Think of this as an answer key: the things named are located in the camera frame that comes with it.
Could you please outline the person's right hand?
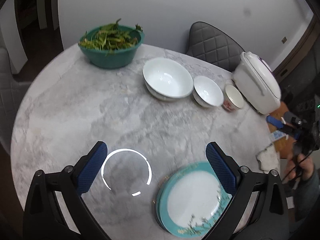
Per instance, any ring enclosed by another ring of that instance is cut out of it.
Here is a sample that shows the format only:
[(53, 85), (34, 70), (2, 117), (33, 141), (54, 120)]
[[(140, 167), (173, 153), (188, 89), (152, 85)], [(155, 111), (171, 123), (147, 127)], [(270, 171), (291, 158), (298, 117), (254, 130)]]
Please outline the person's right hand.
[[(300, 168), (303, 170), (302, 179), (308, 180), (309, 178), (311, 178), (315, 169), (312, 158), (306, 157), (303, 154), (299, 154), (297, 156), (297, 161), (299, 162)], [(289, 153), (287, 155), (287, 166), (285, 169), (285, 175), (287, 175), (285, 180), (292, 180), (296, 176), (296, 165), (293, 161), (292, 153)]]

